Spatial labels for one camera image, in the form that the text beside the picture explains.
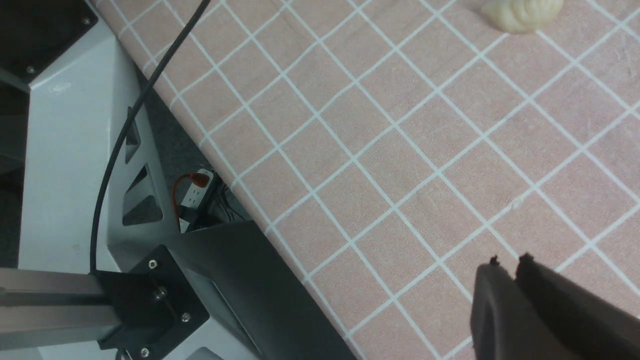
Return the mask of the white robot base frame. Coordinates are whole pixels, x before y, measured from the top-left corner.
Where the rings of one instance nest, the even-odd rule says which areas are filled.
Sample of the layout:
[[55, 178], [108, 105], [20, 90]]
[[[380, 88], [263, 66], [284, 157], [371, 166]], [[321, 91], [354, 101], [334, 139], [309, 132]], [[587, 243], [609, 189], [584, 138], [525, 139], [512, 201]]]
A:
[[[109, 0], [85, 5], [97, 23], [30, 83], [18, 269], [89, 274], [90, 233], [105, 168], [127, 109], [140, 93], [134, 61], [109, 20], [130, 22]], [[100, 215], [97, 264], [129, 271], [165, 245], [203, 301], [209, 319], [167, 360], [257, 360], [233, 312], [198, 259], [214, 228], [182, 234], [173, 220], [146, 110], [137, 116], [139, 145], [119, 153]], [[2, 359], [113, 360], [96, 341], [1, 350]]]

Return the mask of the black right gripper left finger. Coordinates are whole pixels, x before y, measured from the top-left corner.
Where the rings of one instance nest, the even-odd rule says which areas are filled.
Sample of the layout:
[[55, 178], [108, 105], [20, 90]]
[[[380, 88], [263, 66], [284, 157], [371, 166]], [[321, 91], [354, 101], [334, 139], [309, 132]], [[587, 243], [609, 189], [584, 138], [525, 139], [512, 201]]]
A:
[[498, 256], [475, 274], [470, 316], [477, 360], [573, 360], [538, 317]]

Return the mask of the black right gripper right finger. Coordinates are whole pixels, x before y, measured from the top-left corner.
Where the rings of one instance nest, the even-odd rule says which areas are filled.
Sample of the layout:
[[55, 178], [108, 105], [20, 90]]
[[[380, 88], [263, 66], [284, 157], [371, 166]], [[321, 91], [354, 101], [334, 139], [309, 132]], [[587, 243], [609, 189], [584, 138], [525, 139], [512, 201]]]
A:
[[539, 264], [519, 258], [515, 283], [562, 345], [582, 360], [637, 360], [639, 319]]

